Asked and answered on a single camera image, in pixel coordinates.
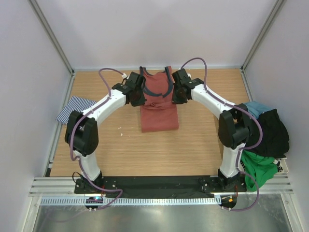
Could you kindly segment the blue white striped tank top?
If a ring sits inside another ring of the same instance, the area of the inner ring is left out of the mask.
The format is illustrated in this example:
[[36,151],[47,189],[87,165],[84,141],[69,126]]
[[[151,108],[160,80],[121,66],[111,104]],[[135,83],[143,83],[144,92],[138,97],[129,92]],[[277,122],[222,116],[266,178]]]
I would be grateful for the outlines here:
[[63,125],[67,125],[69,116],[73,111],[82,112],[83,110],[93,106],[97,102],[86,98],[72,96],[64,108],[56,117],[56,121]]

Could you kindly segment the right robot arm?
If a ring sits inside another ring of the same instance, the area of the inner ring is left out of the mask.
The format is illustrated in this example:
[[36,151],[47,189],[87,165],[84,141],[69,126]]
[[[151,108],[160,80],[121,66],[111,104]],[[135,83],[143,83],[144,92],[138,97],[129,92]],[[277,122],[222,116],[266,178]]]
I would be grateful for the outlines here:
[[244,104],[235,105],[212,91],[201,79],[192,79],[185,69],[172,74],[173,104],[194,100],[205,106],[219,120],[218,138],[223,145],[222,164],[218,170],[218,187],[222,191],[234,188],[238,181],[240,157],[249,137],[252,122]]

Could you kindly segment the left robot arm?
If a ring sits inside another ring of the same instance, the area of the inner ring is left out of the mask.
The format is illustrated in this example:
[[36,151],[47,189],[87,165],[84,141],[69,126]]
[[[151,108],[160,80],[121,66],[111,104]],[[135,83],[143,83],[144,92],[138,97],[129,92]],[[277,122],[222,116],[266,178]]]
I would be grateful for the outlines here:
[[108,89],[108,93],[93,106],[79,112],[72,111],[67,123],[65,142],[70,148],[70,158],[79,162],[82,175],[87,179],[85,187],[91,193],[102,189],[102,173],[97,164],[95,151],[99,144],[98,128],[114,111],[131,104],[133,107],[144,105],[146,102],[143,87],[146,79],[141,74],[131,72],[130,75],[121,73],[123,81],[110,87],[102,76],[99,76]]

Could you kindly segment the red tank top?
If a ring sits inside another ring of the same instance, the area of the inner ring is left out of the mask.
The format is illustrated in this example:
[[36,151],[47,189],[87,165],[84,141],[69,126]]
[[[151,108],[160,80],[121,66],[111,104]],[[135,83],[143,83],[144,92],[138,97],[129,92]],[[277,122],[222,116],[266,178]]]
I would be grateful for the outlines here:
[[146,102],[140,107],[141,131],[171,131],[179,128],[177,106],[172,103],[173,80],[171,67],[150,74],[140,67],[140,75],[145,77],[143,93]]

